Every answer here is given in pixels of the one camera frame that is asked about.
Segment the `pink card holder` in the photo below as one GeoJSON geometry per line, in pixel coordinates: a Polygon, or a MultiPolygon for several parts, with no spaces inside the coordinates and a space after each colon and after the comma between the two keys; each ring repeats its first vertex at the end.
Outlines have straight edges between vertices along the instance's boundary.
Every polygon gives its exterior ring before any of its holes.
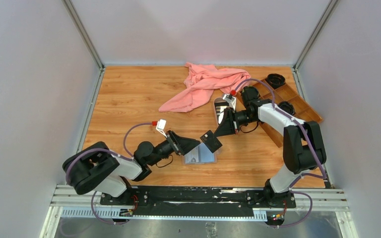
{"type": "Polygon", "coordinates": [[[217,153],[211,153],[204,143],[198,145],[200,162],[196,165],[214,164],[217,163],[217,153]]]}

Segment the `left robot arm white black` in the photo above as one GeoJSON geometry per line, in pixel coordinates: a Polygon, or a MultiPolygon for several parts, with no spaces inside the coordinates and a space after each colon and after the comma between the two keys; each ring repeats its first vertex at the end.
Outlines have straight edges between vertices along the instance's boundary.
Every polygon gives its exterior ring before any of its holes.
{"type": "Polygon", "coordinates": [[[163,142],[154,146],[143,141],[132,158],[127,158],[99,141],[66,159],[62,168],[66,183],[78,195],[99,191],[112,196],[120,205],[126,205],[132,199],[127,180],[141,181],[151,174],[151,166],[172,154],[186,155],[199,144],[196,139],[181,137],[169,130],[163,142]]]}

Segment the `black credit card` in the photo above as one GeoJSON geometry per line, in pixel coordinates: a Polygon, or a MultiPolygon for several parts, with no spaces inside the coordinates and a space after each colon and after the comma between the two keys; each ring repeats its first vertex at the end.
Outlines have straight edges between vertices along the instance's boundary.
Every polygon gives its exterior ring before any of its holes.
{"type": "Polygon", "coordinates": [[[215,153],[222,147],[222,143],[211,130],[202,135],[200,139],[211,153],[215,153]]]}

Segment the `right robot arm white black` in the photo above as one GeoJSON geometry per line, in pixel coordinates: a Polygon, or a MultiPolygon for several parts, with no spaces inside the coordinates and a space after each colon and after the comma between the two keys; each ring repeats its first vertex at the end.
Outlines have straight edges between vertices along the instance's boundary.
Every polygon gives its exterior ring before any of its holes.
{"type": "Polygon", "coordinates": [[[315,121],[298,119],[281,109],[271,99],[261,99],[259,92],[253,86],[245,86],[241,91],[244,110],[236,111],[226,107],[218,128],[214,131],[214,146],[211,152],[219,147],[218,137],[236,134],[240,126],[252,122],[261,122],[272,127],[283,137],[282,168],[264,186],[264,202],[270,207],[276,207],[283,201],[283,194],[303,177],[314,177],[311,171],[318,168],[319,178],[325,179],[323,164],[326,162],[326,152],[320,126],[315,121]]]}

